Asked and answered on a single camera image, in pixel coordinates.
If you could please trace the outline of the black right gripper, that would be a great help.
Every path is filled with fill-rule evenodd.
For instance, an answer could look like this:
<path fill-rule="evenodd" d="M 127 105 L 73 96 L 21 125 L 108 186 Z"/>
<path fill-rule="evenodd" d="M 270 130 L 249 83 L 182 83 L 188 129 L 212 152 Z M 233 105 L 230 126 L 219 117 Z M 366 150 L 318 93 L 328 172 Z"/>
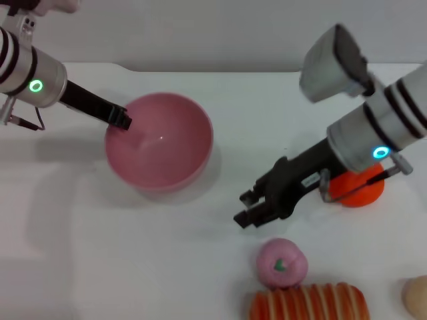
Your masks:
<path fill-rule="evenodd" d="M 331 178 L 338 176 L 338 158 L 327 139 L 293 159 L 279 158 L 273 168 L 256 181 L 254 189 L 245 191 L 239 197 L 245 206 L 255 205 L 263 197 L 264 202 L 239 212 L 234 216 L 234 221 L 245 229 L 288 218 L 298 201 L 319 185 L 317 181 L 303 184 L 303 180 L 310 179 L 323 169 L 330 172 Z"/>

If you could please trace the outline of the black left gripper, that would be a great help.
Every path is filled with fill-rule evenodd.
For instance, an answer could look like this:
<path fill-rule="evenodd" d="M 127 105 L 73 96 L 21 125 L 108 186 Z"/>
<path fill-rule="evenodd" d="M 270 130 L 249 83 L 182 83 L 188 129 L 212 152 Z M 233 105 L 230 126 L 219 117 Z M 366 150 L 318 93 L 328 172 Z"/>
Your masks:
<path fill-rule="evenodd" d="M 110 103 L 70 80 L 67 80 L 61 103 L 119 129 L 128 130 L 132 122 L 125 107 Z"/>

